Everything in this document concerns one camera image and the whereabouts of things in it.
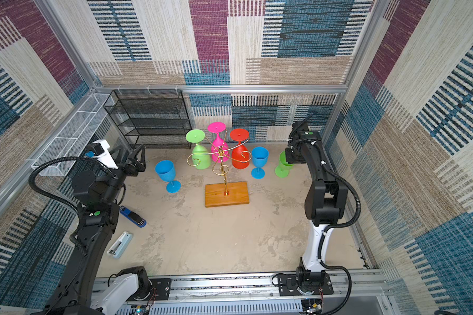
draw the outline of concrete-look surface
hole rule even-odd
[[[308,238],[304,202],[310,174],[306,164],[297,164],[288,177],[278,178],[274,170],[285,144],[260,145],[270,152],[264,179],[252,178],[252,163],[242,170],[230,166],[228,173],[229,182],[247,181],[250,204],[215,208],[205,208],[205,185],[223,182],[222,176],[211,167],[189,166],[190,150],[146,150],[147,169],[126,179],[123,205],[146,219],[147,225],[139,228],[120,216],[106,251],[123,231],[132,233],[133,239],[121,258],[103,255],[97,276],[140,265],[149,275],[295,270]],[[176,180],[182,184],[177,193],[166,192],[166,182],[154,171],[165,159],[174,162]],[[334,230],[327,263],[363,267],[348,228]]]

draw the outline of white mesh shelf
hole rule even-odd
[[[96,129],[100,126],[107,112],[103,104],[111,106],[114,100],[108,94],[95,93],[89,96],[63,129],[42,151],[32,168],[37,168],[47,161],[65,156],[79,156],[86,147]],[[41,176],[66,176],[75,161],[65,161],[45,168]]]

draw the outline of blue goblet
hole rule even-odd
[[[175,168],[173,167],[173,162],[170,160],[163,160],[156,164],[154,168],[156,173],[159,175],[159,178],[167,181],[166,191],[170,193],[178,192],[181,189],[181,183],[175,179]]]
[[[251,171],[252,177],[257,180],[265,177],[265,171],[262,169],[268,162],[269,152],[263,147],[256,147],[252,149],[252,164],[256,167]]]

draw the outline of wire mesh rack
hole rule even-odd
[[[51,143],[42,151],[32,168],[47,161],[65,156],[79,156],[96,129],[107,116],[103,104],[108,94],[95,93],[89,96],[70,121],[63,127]],[[41,176],[66,176],[75,161],[60,162],[45,168]]]
[[[132,147],[190,149],[192,129],[182,91],[114,90],[104,105]]]

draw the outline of black mounting plate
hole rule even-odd
[[[298,285],[296,282],[296,275],[278,275],[277,276],[278,280],[278,291],[280,293],[280,296],[293,296],[293,295],[300,295],[300,296],[308,296],[308,295],[303,295],[299,290],[298,290]],[[325,278],[323,281],[324,285],[321,286],[322,288],[322,293],[324,295],[329,295],[333,294],[333,285],[331,284],[331,279],[329,278],[329,274],[325,274]],[[319,292],[319,287],[315,287],[314,293],[311,295],[320,295],[321,293]]]
[[[172,279],[170,278],[161,278],[161,279],[149,279],[151,282],[151,293],[154,292],[153,288],[156,288],[156,301],[166,301],[168,300],[168,297],[170,296],[170,284],[172,282]],[[127,299],[128,302],[137,302],[137,303],[147,303],[149,300],[150,295],[142,300],[142,301],[137,301],[136,299],[130,297]]]

